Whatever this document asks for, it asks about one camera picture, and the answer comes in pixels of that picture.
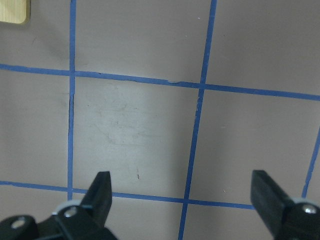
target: floor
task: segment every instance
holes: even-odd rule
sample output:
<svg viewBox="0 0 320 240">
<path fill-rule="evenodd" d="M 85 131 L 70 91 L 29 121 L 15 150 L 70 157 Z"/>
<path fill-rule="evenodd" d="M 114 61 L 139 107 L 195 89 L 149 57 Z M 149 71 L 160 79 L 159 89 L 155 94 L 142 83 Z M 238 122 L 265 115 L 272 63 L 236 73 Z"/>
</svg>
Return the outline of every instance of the floor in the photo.
<svg viewBox="0 0 320 240">
<path fill-rule="evenodd" d="M 0 23 L 0 219 L 110 171 L 119 240 L 271 240 L 266 170 L 320 202 L 320 1 L 31 0 Z"/>
</svg>

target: vertical blue tape strip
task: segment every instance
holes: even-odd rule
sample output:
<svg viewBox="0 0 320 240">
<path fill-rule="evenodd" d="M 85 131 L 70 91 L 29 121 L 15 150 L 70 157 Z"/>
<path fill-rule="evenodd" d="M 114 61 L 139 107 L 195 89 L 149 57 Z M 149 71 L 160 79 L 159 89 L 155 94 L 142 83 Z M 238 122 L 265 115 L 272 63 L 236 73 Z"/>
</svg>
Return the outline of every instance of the vertical blue tape strip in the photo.
<svg viewBox="0 0 320 240">
<path fill-rule="evenodd" d="M 207 27 L 207 32 L 206 32 L 206 41 L 205 41 L 202 70 L 201 70 L 201 80 L 200 80 L 201 85 L 205 85 L 206 79 L 207 79 L 212 36 L 213 36 L 213 32 L 214 32 L 216 7 L 217 7 L 217 0 L 211 0 L 209 21 L 208 21 L 208 27 Z M 189 199 L 189 195 L 190 195 L 190 188 L 191 188 L 192 174 L 193 174 L 193 170 L 194 170 L 194 162 L 195 162 L 195 155 L 196 155 L 196 148 L 197 148 L 197 141 L 198 141 L 198 132 L 199 132 L 199 125 L 200 125 L 200 118 L 201 118 L 201 111 L 202 111 L 204 94 L 205 94 L 205 90 L 203 88 L 199 89 L 198 101 L 197 101 L 197 106 L 196 106 L 196 111 L 195 111 L 193 133 L 192 133 L 192 141 L 191 141 L 191 148 L 190 148 L 188 170 L 187 170 L 185 190 L 184 190 L 184 199 L 186 201 L 182 205 L 178 240 L 182 240 L 184 238 L 187 211 L 188 211 L 188 201 L 187 200 Z"/>
<path fill-rule="evenodd" d="M 318 130 L 318 135 L 316 137 L 316 141 L 315 141 L 315 145 L 314 145 L 314 149 L 313 149 L 313 153 L 312 153 L 312 157 L 311 157 L 308 173 L 306 175 L 305 184 L 304 184 L 304 187 L 303 187 L 303 190 L 302 190 L 302 194 L 301 194 L 301 197 L 303 197 L 303 198 L 307 197 L 308 187 L 309 187 L 309 183 L 310 183 L 310 180 L 311 180 L 311 177 L 312 177 L 312 172 L 314 171 L 314 168 L 315 168 L 315 163 L 316 163 L 316 160 L 317 160 L 319 147 L 320 147 L 320 128 Z"/>
<path fill-rule="evenodd" d="M 76 90 L 75 56 L 76 56 L 76 0 L 70 2 L 70 32 L 69 32 L 69 131 L 68 131 L 68 159 L 67 159 L 67 199 L 72 199 L 73 162 L 74 162 L 74 98 Z"/>
</svg>

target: metal screw head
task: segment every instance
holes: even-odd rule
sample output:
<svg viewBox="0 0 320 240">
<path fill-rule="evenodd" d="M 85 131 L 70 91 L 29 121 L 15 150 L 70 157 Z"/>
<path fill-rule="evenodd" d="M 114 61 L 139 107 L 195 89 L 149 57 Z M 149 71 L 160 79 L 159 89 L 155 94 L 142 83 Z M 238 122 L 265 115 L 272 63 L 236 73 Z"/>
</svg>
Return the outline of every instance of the metal screw head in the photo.
<svg viewBox="0 0 320 240">
<path fill-rule="evenodd" d="M 17 229 L 17 228 L 20 228 L 22 227 L 23 225 L 25 225 L 26 223 L 26 219 L 24 216 L 20 216 L 17 220 L 15 220 L 12 224 L 11 224 L 11 227 L 13 229 Z"/>
<path fill-rule="evenodd" d="M 316 214 L 317 213 L 317 209 L 315 206 L 311 205 L 311 204 L 305 204 L 302 206 L 302 210 L 306 213 L 306 214 Z"/>
<path fill-rule="evenodd" d="M 64 212 L 64 216 L 66 218 L 71 218 L 72 216 L 76 215 L 77 208 L 75 206 L 70 207 L 67 211 Z"/>
</svg>

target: silver bolt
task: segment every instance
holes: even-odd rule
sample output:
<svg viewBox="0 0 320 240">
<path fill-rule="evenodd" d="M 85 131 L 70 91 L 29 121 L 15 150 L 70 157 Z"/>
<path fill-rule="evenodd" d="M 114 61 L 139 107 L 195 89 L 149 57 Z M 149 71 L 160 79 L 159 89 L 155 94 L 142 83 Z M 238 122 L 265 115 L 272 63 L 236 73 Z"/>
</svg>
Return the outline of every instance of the silver bolt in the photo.
<svg viewBox="0 0 320 240">
<path fill-rule="evenodd" d="M 303 205 L 302 209 L 306 214 L 316 214 L 317 213 L 316 207 L 311 204 Z"/>
<path fill-rule="evenodd" d="M 13 229 L 17 229 L 17 228 L 20 228 L 22 227 L 23 225 L 25 225 L 26 223 L 26 219 L 24 216 L 21 216 L 19 217 L 17 220 L 15 220 L 12 224 L 11 224 L 11 227 Z"/>
<path fill-rule="evenodd" d="M 64 212 L 64 216 L 66 218 L 71 218 L 72 216 L 76 215 L 77 208 L 75 206 L 70 207 L 67 211 Z"/>
</svg>

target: wooden object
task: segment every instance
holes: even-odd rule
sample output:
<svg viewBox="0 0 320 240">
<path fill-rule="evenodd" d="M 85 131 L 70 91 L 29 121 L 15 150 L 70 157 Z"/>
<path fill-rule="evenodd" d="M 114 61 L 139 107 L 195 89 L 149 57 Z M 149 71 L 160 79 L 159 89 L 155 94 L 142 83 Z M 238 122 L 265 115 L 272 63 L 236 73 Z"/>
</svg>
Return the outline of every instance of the wooden object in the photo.
<svg viewBox="0 0 320 240">
<path fill-rule="evenodd" d="M 0 22 L 26 24 L 30 18 L 30 0 L 0 0 Z"/>
</svg>

